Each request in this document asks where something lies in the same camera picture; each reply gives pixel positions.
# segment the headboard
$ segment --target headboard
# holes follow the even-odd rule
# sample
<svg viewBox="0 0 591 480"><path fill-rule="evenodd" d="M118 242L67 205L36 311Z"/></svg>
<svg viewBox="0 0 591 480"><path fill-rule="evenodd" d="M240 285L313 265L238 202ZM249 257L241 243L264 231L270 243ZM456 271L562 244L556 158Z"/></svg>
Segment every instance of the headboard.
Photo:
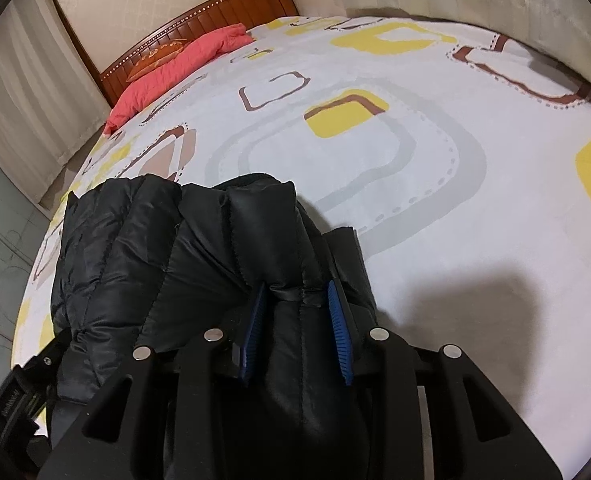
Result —
<svg viewBox="0 0 591 480"><path fill-rule="evenodd" d="M235 23L252 28L276 18L296 15L293 0L209 0L152 32L104 70L100 75L104 95L111 106L115 106L129 85L126 78L135 63L162 44L179 38L193 41L211 30Z"/></svg>

